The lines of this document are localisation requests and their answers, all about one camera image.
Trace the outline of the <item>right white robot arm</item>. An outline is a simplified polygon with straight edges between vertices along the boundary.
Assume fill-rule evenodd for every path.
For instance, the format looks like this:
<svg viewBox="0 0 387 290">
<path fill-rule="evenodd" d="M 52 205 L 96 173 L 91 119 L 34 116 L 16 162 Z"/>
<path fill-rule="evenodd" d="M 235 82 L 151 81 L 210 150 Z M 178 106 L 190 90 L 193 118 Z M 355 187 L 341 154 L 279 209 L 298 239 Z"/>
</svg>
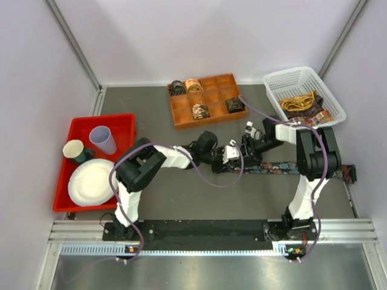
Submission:
<svg viewBox="0 0 387 290">
<path fill-rule="evenodd" d="M 265 118 L 265 131 L 257 130 L 248 121 L 242 136 L 244 173 L 264 168 L 263 153 L 284 143 L 296 146 L 296 168 L 300 175 L 296 193 L 280 222 L 264 222 L 267 240 L 299 239 L 316 231 L 316 202 L 323 187 L 341 168 L 342 161 L 333 129 L 298 124 L 278 124 Z"/>
</svg>

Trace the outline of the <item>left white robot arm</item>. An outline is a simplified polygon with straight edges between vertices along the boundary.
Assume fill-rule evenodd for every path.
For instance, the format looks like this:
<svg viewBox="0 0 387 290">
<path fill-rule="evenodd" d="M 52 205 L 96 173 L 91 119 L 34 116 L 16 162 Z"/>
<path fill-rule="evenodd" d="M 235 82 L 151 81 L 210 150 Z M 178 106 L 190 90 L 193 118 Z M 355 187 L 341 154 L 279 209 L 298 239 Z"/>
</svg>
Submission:
<svg viewBox="0 0 387 290">
<path fill-rule="evenodd" d="M 142 191 L 163 168 L 195 169 L 202 163 L 215 170 L 233 160 L 242 161 L 242 153 L 236 141 L 217 148 L 217 136 L 204 131 L 197 140 L 185 146 L 164 146 L 142 138 L 113 166 L 109 173 L 109 185 L 117 199 L 113 215 L 114 232 L 123 239 L 132 239 L 140 230 L 138 205 Z"/>
</svg>

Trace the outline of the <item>dark floral necktie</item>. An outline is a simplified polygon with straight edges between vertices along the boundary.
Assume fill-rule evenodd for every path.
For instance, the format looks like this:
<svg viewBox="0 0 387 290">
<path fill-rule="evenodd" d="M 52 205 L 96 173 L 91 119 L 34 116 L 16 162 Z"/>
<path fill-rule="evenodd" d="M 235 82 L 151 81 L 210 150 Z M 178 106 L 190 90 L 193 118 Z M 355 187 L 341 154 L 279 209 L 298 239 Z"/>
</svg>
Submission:
<svg viewBox="0 0 387 290">
<path fill-rule="evenodd" d="M 296 162 L 262 162 L 258 166 L 244 166 L 245 174 L 263 174 L 263 175 L 300 175 Z M 357 182 L 357 173 L 355 165 L 342 164 L 331 178 L 343 180 L 346 184 Z"/>
</svg>

